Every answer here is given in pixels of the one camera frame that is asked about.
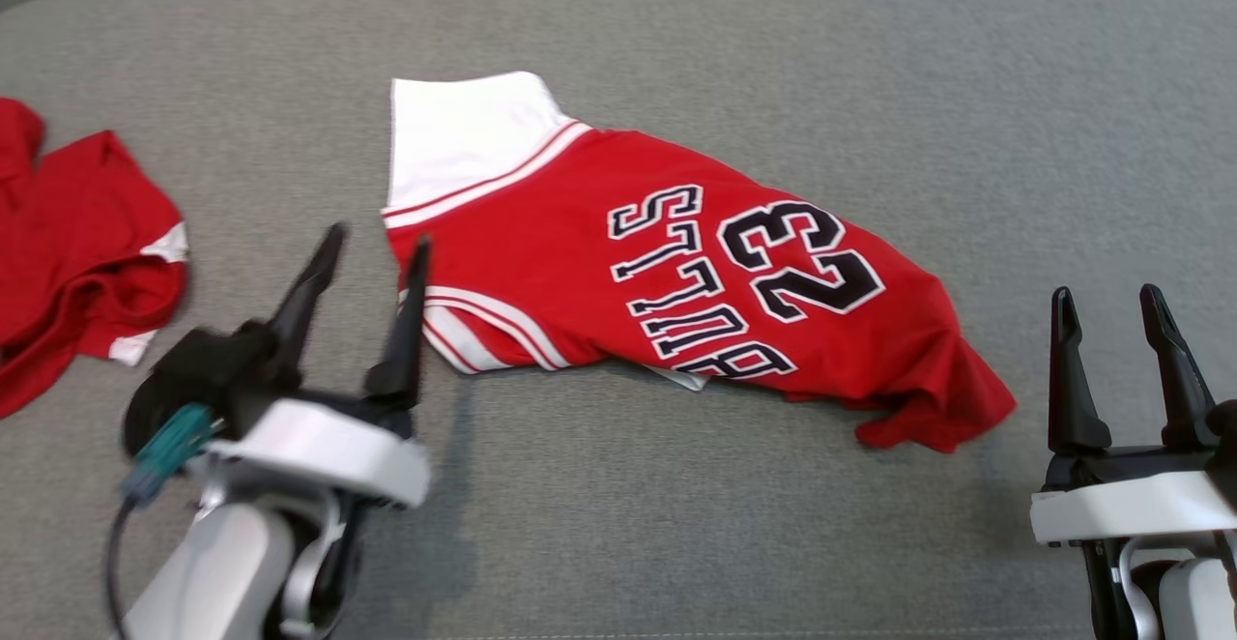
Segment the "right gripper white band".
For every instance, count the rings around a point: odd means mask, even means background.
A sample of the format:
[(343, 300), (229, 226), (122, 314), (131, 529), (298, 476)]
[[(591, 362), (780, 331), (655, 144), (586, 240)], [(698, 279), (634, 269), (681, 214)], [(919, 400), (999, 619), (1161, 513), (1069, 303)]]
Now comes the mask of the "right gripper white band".
[(1079, 344), (1077, 305), (1066, 286), (1051, 292), (1047, 484), (1032, 496), (1040, 543), (1210, 534), (1236, 526), (1235, 505), (1204, 470), (1218, 436), (1216, 402), (1157, 283), (1139, 291), (1141, 323), (1157, 353), (1164, 399), (1164, 448), (1117, 448), (1100, 418)]

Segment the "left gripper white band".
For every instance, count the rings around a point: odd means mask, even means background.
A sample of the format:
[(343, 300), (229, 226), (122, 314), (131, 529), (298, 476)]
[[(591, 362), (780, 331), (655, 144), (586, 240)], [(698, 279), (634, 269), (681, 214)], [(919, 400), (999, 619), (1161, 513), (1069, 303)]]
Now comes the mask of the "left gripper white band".
[[(303, 381), (306, 340), (319, 297), (332, 287), (346, 236), (344, 222), (327, 227), (267, 322), (275, 337), (268, 373), (281, 387), (298, 387)], [(234, 390), (224, 428), (189, 461), (190, 477), (220, 493), (350, 493), (397, 508), (419, 508), (430, 486), (430, 456), (414, 438), (409, 409), (419, 404), (430, 253), (430, 239), (419, 238), (408, 257), (404, 295), (383, 357), (365, 378), (371, 404), (339, 392)]]

